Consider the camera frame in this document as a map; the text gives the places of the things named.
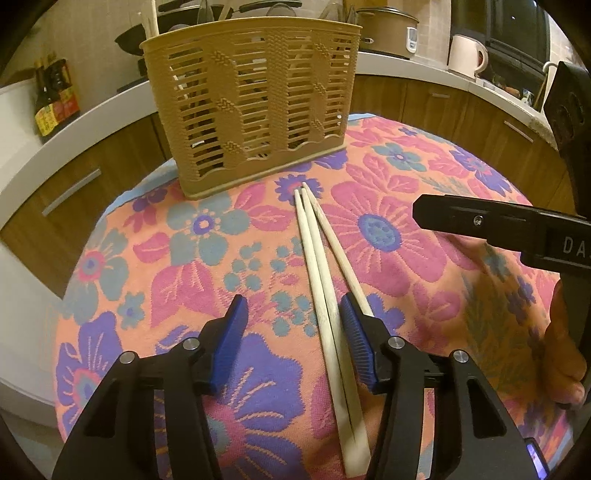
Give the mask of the right hand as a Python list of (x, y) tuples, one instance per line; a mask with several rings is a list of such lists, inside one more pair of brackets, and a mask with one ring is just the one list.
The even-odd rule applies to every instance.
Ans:
[(587, 363), (571, 338), (568, 313), (559, 280), (550, 305), (550, 324), (544, 335), (542, 377), (548, 397), (561, 405), (580, 407), (586, 399), (582, 380)]

